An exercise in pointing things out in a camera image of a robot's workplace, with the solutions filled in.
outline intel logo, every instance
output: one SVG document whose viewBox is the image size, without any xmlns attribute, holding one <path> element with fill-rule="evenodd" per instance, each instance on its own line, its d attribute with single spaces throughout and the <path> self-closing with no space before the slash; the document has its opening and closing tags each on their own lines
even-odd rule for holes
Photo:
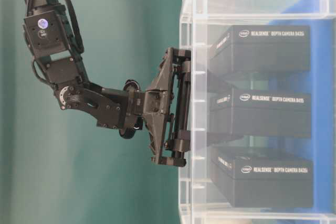
<svg viewBox="0 0 336 224">
<path fill-rule="evenodd" d="M 246 165 L 241 169 L 242 173 L 250 173 L 251 171 L 252 171 L 252 167 L 249 165 Z"/>
<path fill-rule="evenodd" d="M 250 94 L 242 94 L 240 97 L 239 97 L 242 101 L 248 101 L 250 100 L 251 98 L 251 95 Z"/>
<path fill-rule="evenodd" d="M 247 37 L 249 35 L 250 35 L 250 31 L 249 30 L 242 30 L 242 31 L 239 32 L 239 36 L 241 38 L 245 38 L 245 37 Z"/>
</svg>

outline teal wall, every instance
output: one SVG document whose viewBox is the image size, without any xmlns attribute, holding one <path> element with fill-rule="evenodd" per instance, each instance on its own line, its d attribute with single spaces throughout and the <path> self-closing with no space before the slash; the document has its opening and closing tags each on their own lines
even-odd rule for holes
<svg viewBox="0 0 336 224">
<path fill-rule="evenodd" d="M 73 0 L 91 81 L 149 85 L 178 46 L 182 0 Z M 150 162 L 147 131 L 132 140 L 62 112 L 30 69 L 23 0 L 0 0 L 0 223 L 179 223 L 177 169 Z"/>
</svg>

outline black box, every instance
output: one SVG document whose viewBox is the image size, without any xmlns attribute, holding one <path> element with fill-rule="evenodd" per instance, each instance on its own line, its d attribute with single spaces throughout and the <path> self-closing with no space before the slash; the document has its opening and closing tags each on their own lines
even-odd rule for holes
<svg viewBox="0 0 336 224">
<path fill-rule="evenodd" d="M 234 25 L 209 51 L 209 71 L 227 74 L 310 70 L 309 26 Z"/>
<path fill-rule="evenodd" d="M 210 149 L 209 176 L 233 207 L 310 208 L 312 161 L 270 148 Z"/>
<path fill-rule="evenodd" d="M 229 89 L 211 99 L 209 132 L 228 135 L 310 138 L 309 94 Z"/>
</svg>

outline robotic arm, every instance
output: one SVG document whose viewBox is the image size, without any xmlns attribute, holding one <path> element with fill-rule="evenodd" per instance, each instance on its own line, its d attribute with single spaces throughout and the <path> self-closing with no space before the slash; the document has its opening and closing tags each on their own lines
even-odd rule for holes
<svg viewBox="0 0 336 224">
<path fill-rule="evenodd" d="M 150 86 L 141 91 L 128 80 L 123 90 L 103 88 L 89 81 L 83 58 L 76 13 L 71 0 L 66 7 L 58 0 L 25 0 L 24 37 L 33 55 L 31 63 L 37 79 L 50 86 L 62 110 L 84 111 L 97 119 L 97 126 L 119 129 L 123 138 L 132 138 L 143 123 L 149 131 L 152 162 L 183 167 L 184 153 L 190 150 L 187 130 L 191 92 L 191 52 L 169 48 L 160 72 Z M 52 55 L 68 51 L 70 56 L 53 60 Z M 178 80 L 176 114 L 170 113 L 173 86 Z M 164 142 L 167 123 L 168 140 Z M 162 156 L 163 149 L 172 152 Z"/>
</svg>

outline transparent plastic container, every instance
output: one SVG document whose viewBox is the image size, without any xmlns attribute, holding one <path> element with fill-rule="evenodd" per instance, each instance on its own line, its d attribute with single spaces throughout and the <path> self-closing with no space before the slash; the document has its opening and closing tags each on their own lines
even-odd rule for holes
<svg viewBox="0 0 336 224">
<path fill-rule="evenodd" d="M 183 0 L 181 223 L 330 223 L 335 0 Z"/>
</svg>

